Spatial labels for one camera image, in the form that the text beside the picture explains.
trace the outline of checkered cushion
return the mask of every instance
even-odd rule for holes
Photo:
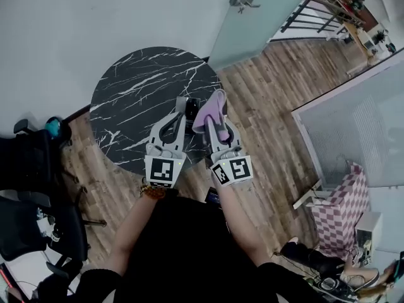
[[[351,173],[326,200],[314,200],[311,208],[320,239],[320,251],[346,259],[355,244],[355,225],[369,211],[369,196],[363,168],[350,163]]]

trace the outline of black marble table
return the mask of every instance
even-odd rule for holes
[[[113,64],[95,88],[90,122],[95,141],[116,165],[145,175],[144,157],[152,126],[175,111],[177,96],[202,106],[221,83],[207,63],[172,47],[149,47]],[[200,135],[186,135],[185,168],[205,155]]]

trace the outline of lavender fabric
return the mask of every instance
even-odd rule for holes
[[[197,134],[205,133],[205,119],[207,116],[211,116],[215,123],[218,135],[221,141],[225,141],[229,138],[229,132],[225,125],[225,118],[223,115],[223,107],[226,102],[226,92],[223,89],[216,90],[212,93],[209,100],[200,108],[192,130]]]

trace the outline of person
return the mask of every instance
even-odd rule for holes
[[[304,244],[299,243],[297,237],[290,239],[281,251],[275,254],[316,270],[322,280],[328,278],[334,281],[335,279],[340,280],[352,287],[358,293],[359,299],[373,299],[375,295],[385,294],[404,274],[404,261],[401,263],[404,252],[400,255],[400,260],[392,262],[382,274],[377,268],[355,267],[354,258],[351,254],[348,255],[347,261],[338,257],[327,257],[321,252],[309,249]],[[318,290],[338,297],[335,295],[335,292],[338,291],[336,287],[322,287],[322,283],[319,284]]]
[[[143,192],[117,230],[102,269],[84,272],[68,302],[217,297],[278,302],[276,294],[289,303],[303,297],[324,302],[300,275],[270,261],[232,186],[213,179],[221,209],[172,190]]]
[[[362,11],[365,8],[364,5],[365,0],[351,0],[349,2],[349,6],[355,11]]]

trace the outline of wooden floor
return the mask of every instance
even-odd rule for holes
[[[355,45],[340,42],[274,42],[259,57],[218,74],[227,91],[229,117],[254,168],[254,180],[235,187],[237,196],[270,256],[295,235],[308,246],[316,243],[309,212],[292,208],[317,177],[290,112],[346,81],[345,72],[361,61],[360,55]],[[74,120],[71,128],[73,146],[64,150],[64,162],[88,189],[81,200],[83,215],[108,222],[104,229],[88,227],[89,259],[101,266],[118,226],[136,202],[141,176],[120,169],[98,149],[89,114]],[[212,186],[204,164],[181,174],[180,194],[203,201]],[[273,260],[300,272],[282,258]]]

